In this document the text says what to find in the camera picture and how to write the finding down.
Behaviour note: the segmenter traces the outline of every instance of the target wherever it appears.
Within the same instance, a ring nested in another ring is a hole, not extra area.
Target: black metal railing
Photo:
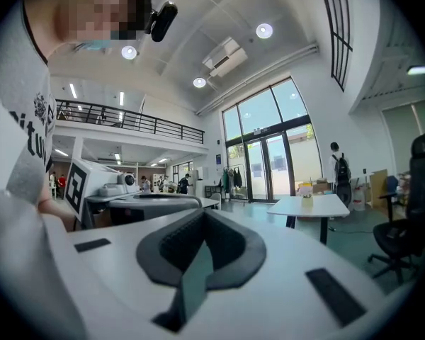
[[[78,101],[57,100],[57,119],[107,125],[115,128],[203,143],[202,130],[119,108]]]
[[[331,30],[332,63],[331,77],[335,78],[341,90],[345,92],[344,84],[348,70],[351,47],[351,27],[348,0],[324,0],[327,18]]]

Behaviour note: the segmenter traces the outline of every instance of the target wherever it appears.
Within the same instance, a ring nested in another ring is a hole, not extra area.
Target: graphic print on shirt
[[[9,114],[13,116],[14,120],[19,124],[22,130],[27,132],[27,150],[32,155],[37,155],[42,159],[44,165],[47,163],[47,153],[45,150],[45,138],[49,131],[49,125],[53,123],[53,109],[49,105],[49,109],[46,108],[47,101],[41,93],[36,95],[33,103],[35,104],[35,117],[45,126],[44,133],[37,132],[37,125],[32,120],[26,120],[27,116],[25,113],[17,114],[15,111],[9,111]]]
[[[44,96],[41,93],[38,93],[36,95],[36,98],[34,100],[35,103],[35,116],[41,120],[41,123],[44,125],[45,122],[45,105],[47,104],[46,101],[44,101]]]

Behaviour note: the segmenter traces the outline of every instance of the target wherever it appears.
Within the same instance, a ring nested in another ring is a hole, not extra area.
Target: chair armrest
[[[388,198],[393,198],[394,196],[397,196],[397,193],[387,193],[385,195],[380,195],[378,196],[379,199],[388,199]]]

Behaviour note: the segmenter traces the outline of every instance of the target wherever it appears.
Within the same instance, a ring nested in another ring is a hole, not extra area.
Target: hanging jacket
[[[233,170],[233,184],[234,186],[238,186],[238,173],[236,172],[236,169]]]
[[[239,167],[234,170],[234,186],[237,186],[238,188],[241,188],[242,186],[242,177],[241,173],[239,172]]]
[[[229,188],[228,188],[228,173],[227,170],[224,169],[224,173],[222,176],[222,185],[224,186],[225,189],[225,193],[229,193]]]
[[[228,190],[232,192],[233,187],[234,187],[233,169],[230,169],[228,170]]]

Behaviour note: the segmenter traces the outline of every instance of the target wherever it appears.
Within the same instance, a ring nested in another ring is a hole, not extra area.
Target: cardboard box
[[[331,190],[328,183],[313,184],[313,193],[325,192]]]

